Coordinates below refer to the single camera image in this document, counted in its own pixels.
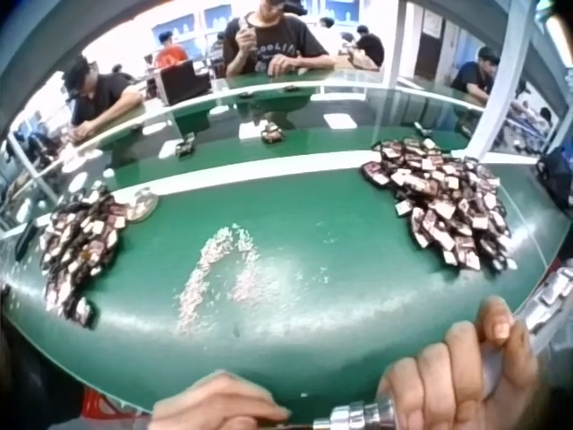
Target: ceiling light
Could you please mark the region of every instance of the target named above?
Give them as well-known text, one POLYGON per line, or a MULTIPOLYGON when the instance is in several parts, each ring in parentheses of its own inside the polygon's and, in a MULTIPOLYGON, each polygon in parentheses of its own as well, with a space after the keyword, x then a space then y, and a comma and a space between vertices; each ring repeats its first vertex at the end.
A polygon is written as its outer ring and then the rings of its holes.
POLYGON ((75 172, 78 168, 83 166, 86 163, 86 159, 84 157, 76 157, 74 159, 70 159, 62 166, 62 173, 72 173, 75 172))
POLYGON ((242 123, 239 126, 239 139, 254 139, 255 137, 261 137, 262 131, 269 122, 263 119, 259 122, 259 125, 255 125, 253 121, 250 123, 242 123))
POLYGON ((160 123, 146 125, 145 127, 143 127, 143 130, 141 130, 141 132, 143 133, 144 136, 149 136, 150 134, 160 132, 167 126, 168 126, 167 121, 162 121, 160 123))
POLYGON ((209 115, 220 115, 224 114, 229 110, 229 106, 215 106, 209 111, 209 115))
POLYGON ((357 92, 327 92, 324 94, 312 94, 312 101, 344 101, 357 100, 366 101, 366 94, 357 92))
POLYGON ((358 126, 349 114, 325 114, 324 120, 332 130, 350 130, 358 126))
POLYGON ((168 157, 171 157, 173 155, 175 155, 175 147, 179 144, 179 143, 183 143, 183 139, 171 139, 170 141, 166 141, 165 143, 163 143, 163 146, 161 147, 161 150, 159 150, 159 159, 166 159, 168 157))
POLYGON ((68 186, 68 191, 70 193, 77 193, 83 188, 87 180, 88 180, 88 172, 78 173, 75 176, 75 178, 72 179, 70 186, 68 186))

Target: green workbench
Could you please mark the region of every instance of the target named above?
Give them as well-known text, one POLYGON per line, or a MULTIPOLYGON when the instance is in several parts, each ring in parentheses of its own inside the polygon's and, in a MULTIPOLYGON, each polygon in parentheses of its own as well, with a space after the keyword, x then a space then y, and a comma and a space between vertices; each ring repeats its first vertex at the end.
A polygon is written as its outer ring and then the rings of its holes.
POLYGON ((379 139, 413 135, 407 124, 416 120, 436 124, 434 140, 445 150, 464 148, 466 138, 440 126, 447 103, 428 107, 399 91, 364 91, 358 82, 336 91, 327 84, 274 92, 280 101, 267 91, 247 100, 221 93, 162 113, 144 130, 171 121, 162 129, 105 139, 99 157, 62 175, 67 185, 85 172, 86 185, 103 178, 120 192, 149 181, 192 190, 166 191, 150 218, 125 230, 115 266, 87 294, 99 310, 93 330, 44 310, 37 239, 18 265, 17 235, 0 242, 0 273, 13 286, 4 304, 12 324, 69 374, 142 409, 225 368, 264 385, 307 419, 368 400, 393 360, 440 340, 454 321, 472 319, 490 294, 517 308, 543 276, 569 220, 529 166, 492 166, 519 267, 498 276, 446 268, 435 252, 418 249, 390 192, 365 183, 358 168, 306 166, 353 159, 379 139), (365 97, 312 99, 333 92, 365 97), (332 130, 325 120, 331 114, 348 114, 355 128, 332 130), (273 146, 252 132, 269 117, 283 121, 286 132, 273 146), (190 133, 196 152, 169 156, 169 142, 190 133), (240 179, 286 164, 296 174, 240 179), (222 185, 210 186, 208 178, 222 185), (180 332, 178 296, 201 249, 222 228, 240 228, 252 239, 256 281, 244 300, 232 298, 245 265, 232 251, 213 264, 197 319, 180 332))

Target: chrome handle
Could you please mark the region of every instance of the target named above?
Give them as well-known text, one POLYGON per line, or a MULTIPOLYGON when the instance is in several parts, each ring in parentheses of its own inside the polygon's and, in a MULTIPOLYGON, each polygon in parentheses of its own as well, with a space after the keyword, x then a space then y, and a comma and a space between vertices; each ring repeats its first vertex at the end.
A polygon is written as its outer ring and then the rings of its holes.
MULTIPOLYGON (((538 355, 567 320, 573 308, 573 260, 552 273, 517 310, 530 333, 532 350, 538 355)), ((501 378, 499 351, 482 349, 483 396, 493 393, 501 378)), ((358 401, 332 409, 330 417, 315 419, 313 430, 394 430, 398 428, 391 398, 369 404, 358 401)))

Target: hand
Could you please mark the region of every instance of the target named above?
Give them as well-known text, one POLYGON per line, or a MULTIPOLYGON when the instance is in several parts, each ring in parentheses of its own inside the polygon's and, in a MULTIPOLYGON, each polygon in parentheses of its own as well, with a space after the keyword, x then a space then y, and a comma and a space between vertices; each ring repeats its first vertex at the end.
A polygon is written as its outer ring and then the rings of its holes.
POLYGON ((149 430, 256 430, 257 418, 279 422, 289 415, 268 391, 218 372, 156 403, 149 430))
POLYGON ((73 128, 71 132, 71 136, 75 141, 82 141, 96 132, 96 124, 94 121, 84 121, 73 128))
POLYGON ((280 76, 293 72, 298 67, 298 59, 276 54, 269 63, 269 76, 280 76))
POLYGON ((475 324, 457 322, 442 343, 414 358, 397 361, 383 376, 380 391, 395 401, 402 430, 509 430, 515 427, 535 389, 537 359, 526 327, 514 322, 505 302, 482 304, 475 324), (500 384, 483 398, 480 343, 503 354, 500 384))
POLYGON ((248 54, 257 46, 257 35, 254 29, 243 27, 235 36, 236 44, 239 46, 239 52, 248 54))

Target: black cap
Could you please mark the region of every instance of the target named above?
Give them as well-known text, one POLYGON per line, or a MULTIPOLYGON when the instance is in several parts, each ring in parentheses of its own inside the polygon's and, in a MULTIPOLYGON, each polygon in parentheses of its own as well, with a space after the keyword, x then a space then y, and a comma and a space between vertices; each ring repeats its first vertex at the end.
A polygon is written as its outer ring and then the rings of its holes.
POLYGON ((173 31, 164 31, 159 34, 159 43, 165 43, 173 37, 173 31))
POLYGON ((298 16, 304 16, 308 13, 308 11, 303 8, 303 5, 301 4, 301 0, 285 0, 285 2, 283 4, 283 12, 293 13, 293 14, 298 15, 298 16))
POLYGON ((75 99, 80 95, 81 87, 83 87, 89 72, 90 63, 88 63, 88 59, 85 56, 76 56, 68 65, 62 79, 70 99, 75 99))
POLYGON ((490 47, 481 47, 477 53, 477 57, 484 61, 489 61, 493 65, 498 65, 500 63, 500 58, 490 47))

